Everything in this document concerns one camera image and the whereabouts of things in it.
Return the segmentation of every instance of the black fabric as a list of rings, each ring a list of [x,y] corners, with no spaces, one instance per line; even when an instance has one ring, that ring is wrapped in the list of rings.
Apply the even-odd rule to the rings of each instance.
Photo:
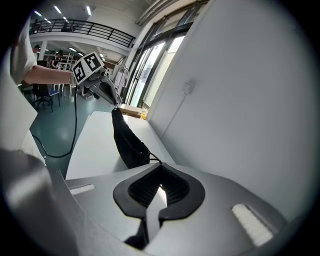
[[[101,91],[104,92],[105,96],[107,96],[110,99],[110,102],[114,105],[117,104],[117,100],[114,99],[111,86],[114,86],[113,84],[109,84],[107,82],[101,82],[99,85],[99,88]]]
[[[37,89],[37,96],[50,96],[52,84],[40,84]]]
[[[53,65],[54,66],[56,66],[59,62],[61,62],[61,57],[58,57],[57,55],[56,56],[54,56],[52,59],[51,59],[51,61],[50,61],[50,68],[54,68],[53,66],[52,66],[52,61],[53,61]]]
[[[38,60],[37,62],[38,66],[47,67],[47,61],[46,60]]]
[[[130,197],[140,205],[148,208],[159,186],[162,185],[168,206],[184,199],[189,191],[189,184],[167,168],[161,167],[149,172],[129,186]]]
[[[113,138],[125,165],[131,169],[150,163],[150,151],[147,146],[132,132],[119,108],[111,112]]]

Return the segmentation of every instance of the white table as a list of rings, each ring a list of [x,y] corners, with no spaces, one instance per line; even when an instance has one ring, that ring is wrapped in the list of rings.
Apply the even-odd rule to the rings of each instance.
[[[162,162],[175,163],[148,121],[127,115],[123,117],[151,153]],[[66,180],[105,175],[127,169],[114,140],[111,113],[93,112],[74,146]]]

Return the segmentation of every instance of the window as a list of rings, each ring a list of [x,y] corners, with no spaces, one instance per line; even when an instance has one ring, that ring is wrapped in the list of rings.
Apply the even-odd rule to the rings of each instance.
[[[185,36],[176,37],[176,38],[173,40],[172,44],[170,45],[170,48],[169,48],[169,50],[168,50],[168,54],[170,54],[170,53],[175,53],[175,52],[178,50],[178,48],[179,48],[179,46],[181,45],[182,40],[183,40],[184,38],[185,38]]]
[[[186,12],[187,12],[187,10],[183,10],[175,15],[170,16],[164,22],[164,24],[161,27],[159,27],[159,29],[155,33],[155,35],[159,35],[163,32],[168,31],[168,30],[174,29],[176,27],[176,25],[179,23],[179,21],[181,20],[181,18],[185,15]]]
[[[206,6],[205,4],[201,5],[199,10],[190,19],[188,19],[186,21],[186,23],[194,22],[196,20],[196,18],[199,16],[199,14],[201,13],[201,11],[204,9],[205,6]]]

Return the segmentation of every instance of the chair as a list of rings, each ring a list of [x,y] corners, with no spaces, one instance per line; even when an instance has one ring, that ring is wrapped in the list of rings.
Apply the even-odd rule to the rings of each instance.
[[[23,95],[26,96],[27,93],[32,92],[33,85],[26,83],[25,80],[22,80],[20,88],[21,88],[21,92],[23,93]]]
[[[33,101],[33,104],[38,102],[36,108],[42,103],[43,110],[45,110],[45,102],[48,102],[51,105],[51,112],[53,112],[54,101],[52,97],[56,94],[58,94],[59,107],[61,107],[59,91],[55,90],[52,84],[34,84],[32,91],[37,96],[37,100]]]
[[[71,75],[70,83],[64,85],[64,96],[66,96],[67,87],[69,87],[69,98],[71,98],[72,89],[77,87],[76,79],[73,73]]]

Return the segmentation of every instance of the white sleeve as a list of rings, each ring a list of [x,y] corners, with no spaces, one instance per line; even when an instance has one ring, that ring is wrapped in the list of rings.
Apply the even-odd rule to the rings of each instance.
[[[37,111],[26,100],[11,73],[11,49],[8,49],[2,59],[0,68],[0,148],[19,150],[27,131],[37,116]]]
[[[30,19],[25,23],[16,46],[12,48],[10,73],[16,84],[19,84],[25,74],[37,65],[29,39]]]

